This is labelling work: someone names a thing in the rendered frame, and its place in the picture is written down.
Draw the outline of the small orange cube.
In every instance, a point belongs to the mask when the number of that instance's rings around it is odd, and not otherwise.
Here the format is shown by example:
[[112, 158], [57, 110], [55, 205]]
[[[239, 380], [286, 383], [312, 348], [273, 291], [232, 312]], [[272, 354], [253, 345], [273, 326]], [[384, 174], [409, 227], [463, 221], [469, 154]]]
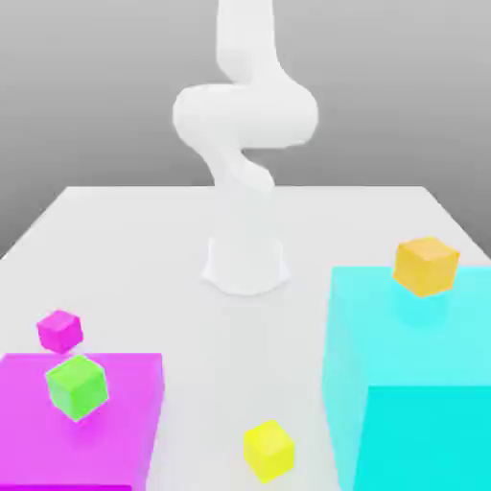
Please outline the small orange cube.
[[460, 253], [435, 237], [400, 243], [392, 277], [418, 297], [449, 291], [455, 282]]

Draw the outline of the small magenta cube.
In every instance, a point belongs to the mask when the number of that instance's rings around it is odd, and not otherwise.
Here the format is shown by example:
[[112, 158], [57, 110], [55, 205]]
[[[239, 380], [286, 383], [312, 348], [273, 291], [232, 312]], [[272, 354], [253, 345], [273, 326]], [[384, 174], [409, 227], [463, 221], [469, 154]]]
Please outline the small magenta cube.
[[67, 353], [83, 341], [80, 318], [62, 310], [41, 319], [36, 328], [41, 346], [57, 354]]

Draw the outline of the small yellow cube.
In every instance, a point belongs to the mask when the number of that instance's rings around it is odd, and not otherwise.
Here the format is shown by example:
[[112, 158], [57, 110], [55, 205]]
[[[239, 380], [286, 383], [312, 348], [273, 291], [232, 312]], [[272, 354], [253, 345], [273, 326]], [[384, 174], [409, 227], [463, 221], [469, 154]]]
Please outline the small yellow cube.
[[244, 459], [258, 480], [267, 483], [294, 466], [292, 438], [276, 420], [266, 421], [244, 434]]

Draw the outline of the small green cube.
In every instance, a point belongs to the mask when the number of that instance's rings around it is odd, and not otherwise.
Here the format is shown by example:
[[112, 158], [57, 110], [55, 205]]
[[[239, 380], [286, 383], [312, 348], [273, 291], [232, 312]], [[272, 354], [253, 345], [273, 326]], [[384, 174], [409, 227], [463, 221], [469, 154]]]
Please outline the small green cube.
[[53, 405], [79, 422], [108, 400], [105, 369], [86, 356], [77, 355], [45, 373]]

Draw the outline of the large cyan box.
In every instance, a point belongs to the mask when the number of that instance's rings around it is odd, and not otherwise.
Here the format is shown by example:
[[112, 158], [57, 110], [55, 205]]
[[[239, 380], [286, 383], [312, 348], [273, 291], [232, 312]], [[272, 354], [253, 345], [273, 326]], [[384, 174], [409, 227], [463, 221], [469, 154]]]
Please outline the large cyan box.
[[322, 395], [340, 491], [491, 491], [491, 267], [333, 268]]

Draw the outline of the large magenta box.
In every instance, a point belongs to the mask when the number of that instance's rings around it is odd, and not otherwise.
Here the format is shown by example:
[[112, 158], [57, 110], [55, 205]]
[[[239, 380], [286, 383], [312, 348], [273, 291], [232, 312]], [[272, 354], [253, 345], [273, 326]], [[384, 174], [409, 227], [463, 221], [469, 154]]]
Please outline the large magenta box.
[[56, 409], [45, 373], [62, 358], [7, 354], [0, 360], [0, 488], [124, 486], [145, 491], [163, 399], [156, 353], [92, 354], [108, 400], [80, 422]]

